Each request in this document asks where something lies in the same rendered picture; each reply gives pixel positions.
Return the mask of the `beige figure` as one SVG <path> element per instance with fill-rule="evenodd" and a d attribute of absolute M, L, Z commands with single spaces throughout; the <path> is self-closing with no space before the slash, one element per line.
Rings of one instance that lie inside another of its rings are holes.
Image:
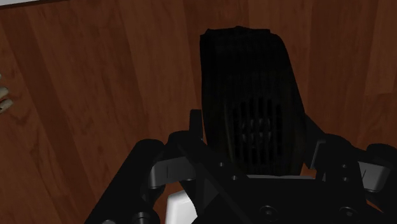
<path fill-rule="evenodd" d="M 13 105 L 13 101 L 7 98 L 9 92 L 7 87 L 0 86 L 0 114 L 4 113 Z"/>

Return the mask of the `black ribbed box with grille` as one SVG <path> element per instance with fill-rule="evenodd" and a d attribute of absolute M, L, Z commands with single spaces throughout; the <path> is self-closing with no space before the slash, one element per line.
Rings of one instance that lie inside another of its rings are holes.
<path fill-rule="evenodd" d="M 200 36 L 200 66 L 210 149 L 246 174 L 299 175 L 305 110 L 281 37 L 268 29 L 209 29 Z"/>

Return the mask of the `white rounded block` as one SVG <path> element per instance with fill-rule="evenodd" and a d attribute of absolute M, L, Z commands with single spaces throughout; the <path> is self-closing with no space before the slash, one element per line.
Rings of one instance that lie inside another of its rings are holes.
<path fill-rule="evenodd" d="M 192 224 L 196 218 L 193 202 L 184 190 L 168 196 L 165 224 Z"/>

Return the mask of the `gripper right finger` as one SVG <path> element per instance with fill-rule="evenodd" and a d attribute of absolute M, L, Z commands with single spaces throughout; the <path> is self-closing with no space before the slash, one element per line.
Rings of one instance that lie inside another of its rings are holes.
<path fill-rule="evenodd" d="M 397 224 L 397 148 L 365 150 L 327 134 L 309 117 L 305 165 L 329 189 L 331 224 Z"/>

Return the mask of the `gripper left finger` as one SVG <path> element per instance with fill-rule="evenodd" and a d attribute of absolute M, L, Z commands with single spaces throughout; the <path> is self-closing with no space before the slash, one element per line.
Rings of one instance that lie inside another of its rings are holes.
<path fill-rule="evenodd" d="M 218 224 L 215 201 L 199 203 L 203 197 L 198 185 L 204 182 L 199 170 L 175 146 L 157 139 L 136 143 L 84 224 L 160 224 L 154 203 L 166 185 L 175 182 L 183 187 L 197 217 L 189 223 L 175 195 L 167 205 L 168 224 Z"/>

